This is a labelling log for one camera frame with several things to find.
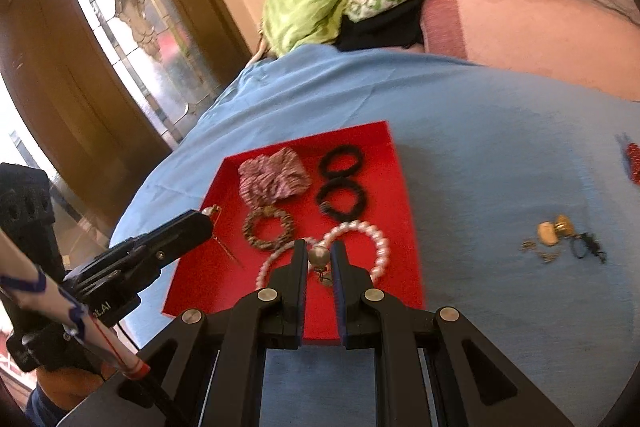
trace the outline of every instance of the bed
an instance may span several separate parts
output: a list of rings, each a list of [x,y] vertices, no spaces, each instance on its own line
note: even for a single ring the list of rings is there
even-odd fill
[[[640,359],[640,190],[622,149],[640,140],[637,103],[456,58],[301,46],[240,74],[145,181],[112,243],[199,208],[225,156],[378,120],[410,194],[428,309],[458,307],[576,426],[597,425]],[[549,264],[520,252],[560,213],[597,234],[607,264],[566,247]],[[126,319],[139,343],[169,322],[173,270]],[[269,352],[261,425],[370,426],[374,412],[370,353]]]

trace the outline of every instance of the red beaded object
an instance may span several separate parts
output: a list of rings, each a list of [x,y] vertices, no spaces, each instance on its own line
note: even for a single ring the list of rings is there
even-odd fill
[[[626,155],[631,166],[631,181],[640,185],[640,147],[638,144],[630,143],[626,147]]]

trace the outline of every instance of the human hand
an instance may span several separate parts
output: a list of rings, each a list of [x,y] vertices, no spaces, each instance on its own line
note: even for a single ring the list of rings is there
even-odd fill
[[[103,362],[100,372],[102,376],[77,367],[61,367],[55,371],[39,367],[36,376],[44,394],[60,409],[71,411],[113,375],[115,369]]]

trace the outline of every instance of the silver screw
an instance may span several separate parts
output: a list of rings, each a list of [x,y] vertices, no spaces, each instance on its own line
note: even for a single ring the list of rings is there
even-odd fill
[[[264,302],[273,301],[278,296],[278,292],[273,288],[263,288],[258,292],[258,299]]]
[[[440,310],[440,317],[443,321],[455,322],[460,318],[460,312],[455,308],[443,308]]]
[[[385,293],[378,288],[369,288],[366,292],[364,292],[364,298],[366,298],[367,301],[382,301],[382,299],[385,298]]]
[[[185,324],[195,324],[200,322],[202,312],[200,310],[187,310],[182,314],[182,321]]]

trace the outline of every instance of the silver ball pendant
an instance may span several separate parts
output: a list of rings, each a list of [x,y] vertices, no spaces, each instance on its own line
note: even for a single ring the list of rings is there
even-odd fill
[[[308,256],[309,263],[314,268],[324,269],[331,260],[331,252],[329,252],[325,247],[320,247],[319,245],[316,245],[309,250]]]

